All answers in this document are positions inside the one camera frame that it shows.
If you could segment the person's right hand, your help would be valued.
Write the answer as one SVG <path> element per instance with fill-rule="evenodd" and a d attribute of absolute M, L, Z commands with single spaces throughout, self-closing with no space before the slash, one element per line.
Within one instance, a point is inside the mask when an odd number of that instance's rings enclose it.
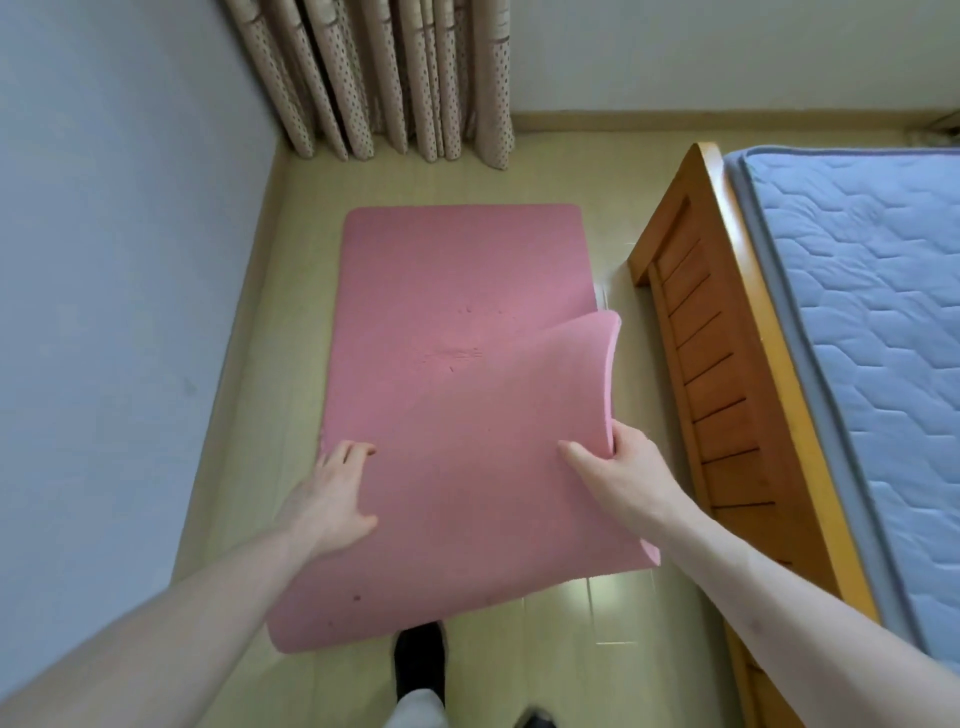
<path fill-rule="evenodd" d="M 689 498 L 645 433 L 616 419 L 611 430 L 613 455 L 604 459 L 604 483 L 585 486 L 634 536 L 661 546 Z"/>

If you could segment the person's left hand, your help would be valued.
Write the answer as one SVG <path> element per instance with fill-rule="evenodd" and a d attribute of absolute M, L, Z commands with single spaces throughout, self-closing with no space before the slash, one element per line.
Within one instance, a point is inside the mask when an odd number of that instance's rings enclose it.
<path fill-rule="evenodd" d="M 302 563 L 341 552 L 362 540 L 344 539 L 344 520 L 350 512 L 361 513 L 361 480 L 376 451 L 370 443 L 337 443 L 318 456 L 312 471 L 283 501 L 275 525 Z"/>

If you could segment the pink yoga mat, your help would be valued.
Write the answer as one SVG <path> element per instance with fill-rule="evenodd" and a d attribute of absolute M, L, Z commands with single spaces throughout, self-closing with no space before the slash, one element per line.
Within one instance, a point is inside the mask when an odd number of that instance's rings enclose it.
<path fill-rule="evenodd" d="M 323 450 L 374 444 L 377 528 L 271 610 L 283 653 L 391 636 L 660 553 L 603 512 L 560 441 L 612 456 L 621 320 L 568 203 L 362 207 L 342 228 Z"/>

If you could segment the person's right forearm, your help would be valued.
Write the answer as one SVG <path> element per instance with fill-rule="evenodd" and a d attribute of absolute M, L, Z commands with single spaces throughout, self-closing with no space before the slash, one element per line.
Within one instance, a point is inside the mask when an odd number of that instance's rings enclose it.
<path fill-rule="evenodd" d="M 960 728 L 960 676 L 940 662 L 691 503 L 655 524 L 806 728 Z"/>

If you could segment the person's left forearm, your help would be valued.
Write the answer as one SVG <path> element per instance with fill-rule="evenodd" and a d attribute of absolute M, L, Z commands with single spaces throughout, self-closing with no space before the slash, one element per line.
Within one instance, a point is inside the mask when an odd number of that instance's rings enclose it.
<path fill-rule="evenodd" d="M 273 528 L 124 615 L 0 703 L 0 728 L 190 728 L 322 551 Z"/>

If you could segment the grey trouser leg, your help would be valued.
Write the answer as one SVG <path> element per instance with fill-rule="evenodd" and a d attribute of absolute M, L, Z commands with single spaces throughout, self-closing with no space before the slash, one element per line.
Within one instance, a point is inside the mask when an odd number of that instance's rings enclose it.
<path fill-rule="evenodd" d="M 430 688 L 400 698 L 382 728 L 450 728 L 446 706 Z"/>

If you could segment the blue quilted mattress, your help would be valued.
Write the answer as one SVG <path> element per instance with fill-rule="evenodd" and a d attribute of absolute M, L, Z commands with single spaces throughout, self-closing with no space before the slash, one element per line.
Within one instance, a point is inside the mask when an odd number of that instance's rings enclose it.
<path fill-rule="evenodd" d="M 725 166 L 882 625 L 960 676 L 960 147 Z"/>

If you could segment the beige dotted curtain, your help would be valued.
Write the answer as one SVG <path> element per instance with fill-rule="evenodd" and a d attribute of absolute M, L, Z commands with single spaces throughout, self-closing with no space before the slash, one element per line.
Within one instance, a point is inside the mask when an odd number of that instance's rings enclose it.
<path fill-rule="evenodd" d="M 465 146 L 505 170 L 511 0 L 220 0 L 294 153 L 369 161 L 376 137 L 427 163 Z"/>

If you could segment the wooden bed frame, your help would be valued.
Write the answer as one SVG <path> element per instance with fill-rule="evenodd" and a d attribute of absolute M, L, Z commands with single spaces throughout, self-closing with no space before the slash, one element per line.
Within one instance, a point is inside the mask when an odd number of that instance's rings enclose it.
<path fill-rule="evenodd" d="M 628 266 L 652 291 L 698 504 L 881 624 L 717 145 L 687 151 Z"/>

